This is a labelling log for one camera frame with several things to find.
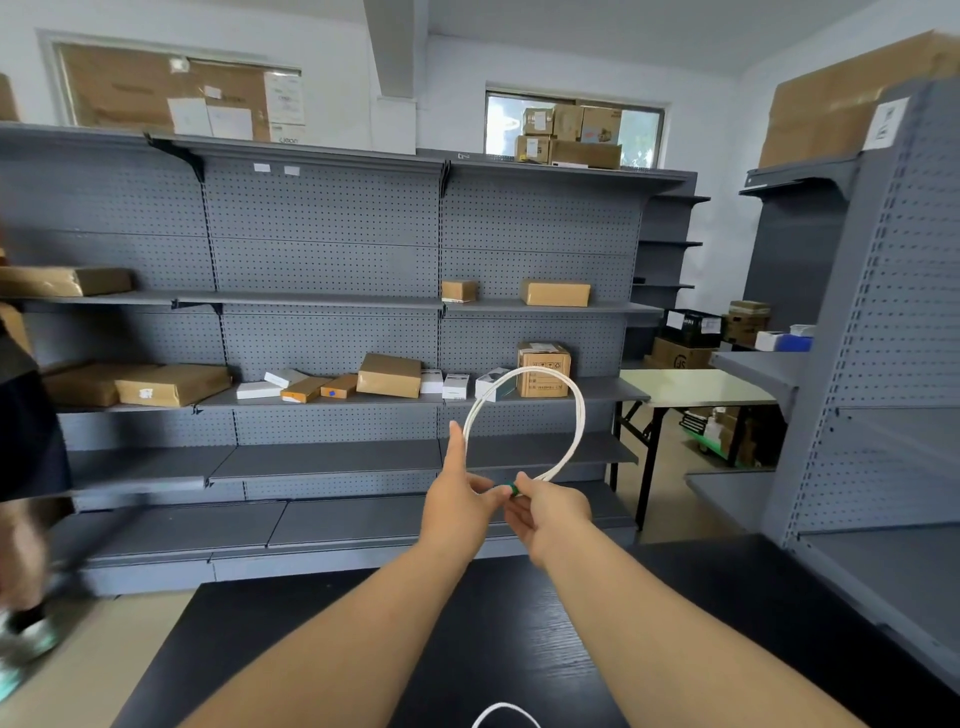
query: white paper sign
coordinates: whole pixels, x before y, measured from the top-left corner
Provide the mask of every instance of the white paper sign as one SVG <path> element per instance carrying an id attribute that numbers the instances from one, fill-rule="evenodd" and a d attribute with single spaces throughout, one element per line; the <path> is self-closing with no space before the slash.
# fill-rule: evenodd
<path id="1" fill-rule="evenodd" d="M 303 88 L 299 74 L 265 71 L 267 116 L 271 124 L 306 124 Z"/>
<path id="2" fill-rule="evenodd" d="M 680 311 L 667 311 L 666 324 L 670 328 L 683 328 L 684 315 Z"/>
<path id="3" fill-rule="evenodd" d="M 167 99 L 167 106 L 174 122 L 174 133 L 213 136 L 203 99 Z"/>
<path id="4" fill-rule="evenodd" d="M 700 322 L 701 333 L 720 333 L 720 319 L 703 319 Z"/>
<path id="5" fill-rule="evenodd" d="M 207 107 L 210 129 L 221 139 L 253 139 L 253 117 L 249 109 Z"/>
<path id="6" fill-rule="evenodd" d="M 277 144 L 302 144 L 306 127 L 301 124 L 271 124 L 270 140 Z"/>
<path id="7" fill-rule="evenodd" d="M 864 152 L 868 149 L 886 149 L 894 145 L 897 130 L 900 128 L 900 122 L 903 121 L 909 101 L 910 98 L 907 97 L 888 101 L 876 107 L 874 120 L 870 122 L 870 129 L 867 131 L 867 140 L 863 142 Z"/>

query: tiled floor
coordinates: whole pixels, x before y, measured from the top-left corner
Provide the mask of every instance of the tiled floor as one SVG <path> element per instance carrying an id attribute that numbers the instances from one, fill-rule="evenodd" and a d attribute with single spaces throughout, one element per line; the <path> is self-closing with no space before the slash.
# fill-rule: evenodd
<path id="1" fill-rule="evenodd" d="M 641 408 L 634 417 L 640 428 L 646 424 L 644 417 Z M 684 485 L 684 473 L 721 466 L 691 446 L 679 421 L 677 412 L 664 420 L 643 542 L 732 532 Z M 646 448 L 626 432 L 623 442 L 642 464 Z M 620 466 L 618 493 L 631 512 L 636 510 L 640 474 L 640 466 Z M 27 683 L 0 703 L 0 726 L 108 728 L 191 595 L 175 592 L 58 604 L 59 622 L 72 628 Z"/>

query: white wall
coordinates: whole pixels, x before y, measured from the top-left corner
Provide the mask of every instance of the white wall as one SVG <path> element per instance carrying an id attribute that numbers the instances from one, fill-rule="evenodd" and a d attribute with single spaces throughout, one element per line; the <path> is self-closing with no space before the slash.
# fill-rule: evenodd
<path id="1" fill-rule="evenodd" d="M 364 25 L 157 0 L 0 0 L 0 18 L 0 73 L 11 79 L 23 121 L 57 123 L 54 89 L 37 39 L 37 31 L 45 30 L 238 54 L 298 67 L 303 74 L 307 141 L 373 148 L 373 72 Z"/>
<path id="2" fill-rule="evenodd" d="M 418 99 L 417 146 L 482 152 L 488 86 L 667 108 L 661 166 L 699 173 L 697 192 L 719 194 L 728 161 L 735 79 L 446 36 L 427 40 L 426 92 Z M 694 208 L 690 240 L 711 245 L 716 203 Z M 687 253 L 682 278 L 711 285 L 702 249 Z"/>
<path id="3" fill-rule="evenodd" d="M 705 250 L 711 283 L 697 291 L 699 306 L 722 312 L 743 294 L 760 203 L 736 192 L 760 159 L 777 84 L 931 29 L 960 33 L 960 0 L 881 0 L 743 75 L 736 90 L 730 162 L 715 203 L 715 235 Z"/>

